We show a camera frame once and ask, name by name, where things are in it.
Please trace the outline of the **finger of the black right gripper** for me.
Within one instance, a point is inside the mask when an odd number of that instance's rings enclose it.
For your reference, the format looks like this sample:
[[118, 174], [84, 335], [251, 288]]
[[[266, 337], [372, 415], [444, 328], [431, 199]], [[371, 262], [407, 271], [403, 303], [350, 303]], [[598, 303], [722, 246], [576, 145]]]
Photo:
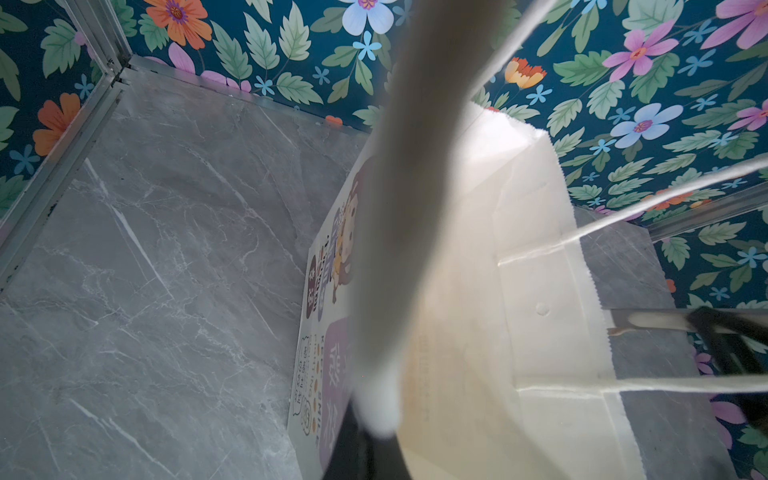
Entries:
[[767, 345], [767, 316], [744, 311], [699, 307], [686, 321], [702, 338], [715, 363], [734, 386], [736, 404], [748, 423], [767, 434], [767, 368], [747, 345], [747, 340]]

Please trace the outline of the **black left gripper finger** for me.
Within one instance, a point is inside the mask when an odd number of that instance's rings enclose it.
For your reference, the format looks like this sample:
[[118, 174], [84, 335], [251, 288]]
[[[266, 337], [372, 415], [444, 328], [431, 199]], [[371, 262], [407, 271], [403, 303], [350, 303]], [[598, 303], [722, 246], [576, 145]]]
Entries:
[[323, 480], [410, 480], [396, 436], [379, 439], [358, 422], [349, 403]]

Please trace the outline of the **printed white paper bag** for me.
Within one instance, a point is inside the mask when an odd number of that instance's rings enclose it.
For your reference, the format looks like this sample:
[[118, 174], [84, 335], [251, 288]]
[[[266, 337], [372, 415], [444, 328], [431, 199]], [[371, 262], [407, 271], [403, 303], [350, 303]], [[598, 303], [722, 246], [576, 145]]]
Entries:
[[352, 403], [411, 479], [642, 479], [624, 394], [743, 386], [696, 332], [609, 335], [581, 239], [766, 157], [578, 226], [549, 136], [472, 99], [550, 9], [503, 31], [501, 1], [421, 3], [308, 257], [288, 419], [304, 478]]

